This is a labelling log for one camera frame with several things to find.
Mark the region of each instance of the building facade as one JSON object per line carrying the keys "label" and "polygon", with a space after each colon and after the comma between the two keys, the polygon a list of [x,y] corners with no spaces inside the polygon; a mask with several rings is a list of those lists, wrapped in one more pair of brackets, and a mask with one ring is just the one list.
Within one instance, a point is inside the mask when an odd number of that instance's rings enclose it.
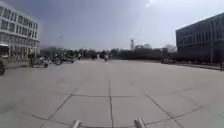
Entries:
{"label": "building facade", "polygon": [[224,13],[176,30],[178,56],[218,62],[224,57]]}
{"label": "building facade", "polygon": [[40,51],[40,22],[0,1],[0,44],[9,45],[9,54],[26,57]]}

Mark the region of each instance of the glass facade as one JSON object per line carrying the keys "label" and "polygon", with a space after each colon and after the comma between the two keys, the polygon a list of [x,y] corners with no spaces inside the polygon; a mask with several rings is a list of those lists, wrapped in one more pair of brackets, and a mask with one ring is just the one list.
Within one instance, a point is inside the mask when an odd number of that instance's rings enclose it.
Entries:
{"label": "glass facade", "polygon": [[38,24],[8,6],[0,5],[0,42],[10,45],[11,54],[39,49]]}

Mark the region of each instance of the curb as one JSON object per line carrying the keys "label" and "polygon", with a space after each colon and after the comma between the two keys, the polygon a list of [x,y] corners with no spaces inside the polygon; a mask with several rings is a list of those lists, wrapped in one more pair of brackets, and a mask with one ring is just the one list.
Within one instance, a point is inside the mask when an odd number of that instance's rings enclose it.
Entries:
{"label": "curb", "polygon": [[209,70],[218,70],[221,71],[220,68],[212,68],[212,67],[202,67],[202,66],[192,66],[192,65],[181,65],[175,64],[176,66],[184,66],[184,67],[192,67],[192,68],[201,68],[201,69],[209,69]]}

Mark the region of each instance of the sky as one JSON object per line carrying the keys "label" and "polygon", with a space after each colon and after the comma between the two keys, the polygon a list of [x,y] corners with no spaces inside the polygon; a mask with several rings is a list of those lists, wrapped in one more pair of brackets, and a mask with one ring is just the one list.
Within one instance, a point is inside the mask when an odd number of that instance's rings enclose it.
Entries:
{"label": "sky", "polygon": [[42,45],[69,49],[175,45],[175,30],[224,12],[223,0],[3,1],[42,23]]}

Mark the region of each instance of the paved ground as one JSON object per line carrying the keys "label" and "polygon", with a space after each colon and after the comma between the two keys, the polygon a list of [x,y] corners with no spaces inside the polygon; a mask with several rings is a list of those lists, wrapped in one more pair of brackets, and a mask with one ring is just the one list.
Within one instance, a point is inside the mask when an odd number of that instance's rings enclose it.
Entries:
{"label": "paved ground", "polygon": [[8,70],[1,128],[223,128],[224,73],[159,63],[81,61]]}

